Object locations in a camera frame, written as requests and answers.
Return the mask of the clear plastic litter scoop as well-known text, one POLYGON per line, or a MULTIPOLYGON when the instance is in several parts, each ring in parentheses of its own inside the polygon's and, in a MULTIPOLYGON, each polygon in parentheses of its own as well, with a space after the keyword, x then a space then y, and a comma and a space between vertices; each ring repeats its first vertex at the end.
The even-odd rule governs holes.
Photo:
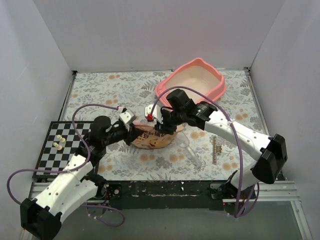
POLYGON ((202 163, 201 163, 199 157, 196 155, 196 153, 190 147, 190 141, 184 132, 181 131, 181 132, 177 133, 176 142, 179 147, 188 151, 194 165, 199 169, 202 166, 202 163))

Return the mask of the peach cat litter bag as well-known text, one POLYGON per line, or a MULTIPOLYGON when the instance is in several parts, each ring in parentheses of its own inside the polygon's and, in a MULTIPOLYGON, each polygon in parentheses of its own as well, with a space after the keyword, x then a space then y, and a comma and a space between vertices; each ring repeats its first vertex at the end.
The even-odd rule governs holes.
POLYGON ((178 125, 173 134, 164 134, 157 131, 150 124, 134 122, 135 127, 142 131, 131 144, 139 149, 161 149, 167 147, 178 133, 184 130, 182 125, 178 125))

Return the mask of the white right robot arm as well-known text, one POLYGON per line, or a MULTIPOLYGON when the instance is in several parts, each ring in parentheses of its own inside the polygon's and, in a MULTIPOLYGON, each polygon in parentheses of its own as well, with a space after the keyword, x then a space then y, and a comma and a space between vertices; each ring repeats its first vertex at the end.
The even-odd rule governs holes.
POLYGON ((269 136, 231 120, 221 107, 209 98, 195 103, 185 92, 186 88, 172 89, 166 99, 169 107, 154 104, 145 109, 149 121, 156 120, 155 128, 161 133, 173 134, 178 125, 188 124, 215 134, 246 152, 254 163, 235 171, 221 186, 232 199, 245 189, 259 183, 273 184, 288 159, 285 138, 279 134, 269 136))

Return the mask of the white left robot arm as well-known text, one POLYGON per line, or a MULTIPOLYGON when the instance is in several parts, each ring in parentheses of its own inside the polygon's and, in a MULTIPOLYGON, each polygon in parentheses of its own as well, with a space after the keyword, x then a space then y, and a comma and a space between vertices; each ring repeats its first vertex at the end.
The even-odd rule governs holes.
POLYGON ((96 117, 63 171, 35 198, 20 204, 22 228, 41 240, 52 240, 73 211, 91 198, 103 199, 107 181, 90 172, 106 154, 107 146, 120 141, 130 144, 139 136, 135 119, 127 111, 114 124, 107 116, 96 117))

